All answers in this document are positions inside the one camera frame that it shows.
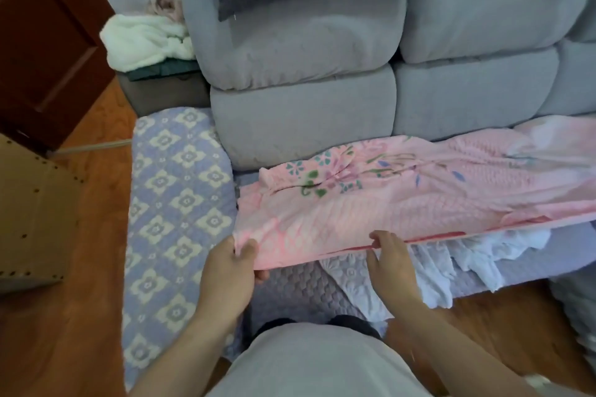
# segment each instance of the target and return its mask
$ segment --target black pants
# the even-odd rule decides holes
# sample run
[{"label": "black pants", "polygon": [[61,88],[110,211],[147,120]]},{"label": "black pants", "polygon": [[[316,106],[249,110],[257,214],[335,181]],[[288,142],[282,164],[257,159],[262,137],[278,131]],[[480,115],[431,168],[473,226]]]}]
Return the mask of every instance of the black pants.
[{"label": "black pants", "polygon": [[[267,330],[270,330],[275,327],[280,327],[282,325],[287,325],[288,323],[296,323],[295,320],[291,318],[277,318],[270,322],[267,322],[263,326],[259,328],[259,331],[254,335],[250,343],[252,343],[260,334],[264,333]],[[357,318],[353,315],[337,315],[332,318],[326,325],[333,325],[337,327],[343,328],[350,328],[351,330],[357,331],[358,333],[362,333],[365,336],[371,336],[375,339],[381,340],[381,336],[379,333],[367,322],[366,320],[362,320],[361,318]]]}]

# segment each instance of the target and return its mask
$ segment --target door panel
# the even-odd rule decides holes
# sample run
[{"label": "door panel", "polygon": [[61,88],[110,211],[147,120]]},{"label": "door panel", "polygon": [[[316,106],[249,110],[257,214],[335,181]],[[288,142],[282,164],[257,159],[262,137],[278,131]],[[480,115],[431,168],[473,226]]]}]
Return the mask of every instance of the door panel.
[{"label": "door panel", "polygon": [[112,14],[106,0],[0,0],[0,128],[60,146],[114,76],[99,39]]}]

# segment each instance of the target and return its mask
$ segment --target person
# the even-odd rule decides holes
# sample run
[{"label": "person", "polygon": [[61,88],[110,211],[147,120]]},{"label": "person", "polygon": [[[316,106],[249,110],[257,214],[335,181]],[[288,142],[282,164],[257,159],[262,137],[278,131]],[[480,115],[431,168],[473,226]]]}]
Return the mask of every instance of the person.
[{"label": "person", "polygon": [[[422,303],[405,243],[375,231],[367,251],[373,288],[453,397],[536,397],[538,393],[479,345]],[[197,309],[182,334],[157,358],[131,397],[196,397],[205,392],[225,338],[250,302],[258,245],[239,256],[228,237],[207,257]],[[430,395],[405,361],[382,341],[353,329],[291,323],[259,334],[209,392],[209,397]]]}]

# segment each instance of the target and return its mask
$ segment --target gray t-shirt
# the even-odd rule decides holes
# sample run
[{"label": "gray t-shirt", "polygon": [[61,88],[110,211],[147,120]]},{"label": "gray t-shirt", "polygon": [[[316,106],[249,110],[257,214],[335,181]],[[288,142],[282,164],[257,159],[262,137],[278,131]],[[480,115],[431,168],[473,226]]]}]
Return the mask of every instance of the gray t-shirt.
[{"label": "gray t-shirt", "polygon": [[261,334],[209,397],[428,397],[383,342],[348,328],[293,323]]}]

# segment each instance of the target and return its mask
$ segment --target hand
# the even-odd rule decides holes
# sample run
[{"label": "hand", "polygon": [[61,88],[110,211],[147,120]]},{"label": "hand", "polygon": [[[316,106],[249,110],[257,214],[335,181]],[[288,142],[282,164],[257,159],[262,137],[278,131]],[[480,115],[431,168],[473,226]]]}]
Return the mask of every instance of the hand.
[{"label": "hand", "polygon": [[385,306],[421,302],[408,246],[388,231],[373,231],[369,237],[373,240],[373,248],[381,248],[381,257],[377,259],[373,250],[367,250],[368,274],[374,291]]},{"label": "hand", "polygon": [[240,256],[234,253],[234,237],[223,239],[209,252],[198,297],[196,317],[204,317],[215,326],[230,329],[250,303],[255,282],[269,278],[268,271],[253,271],[259,245],[253,239],[245,243]]}]

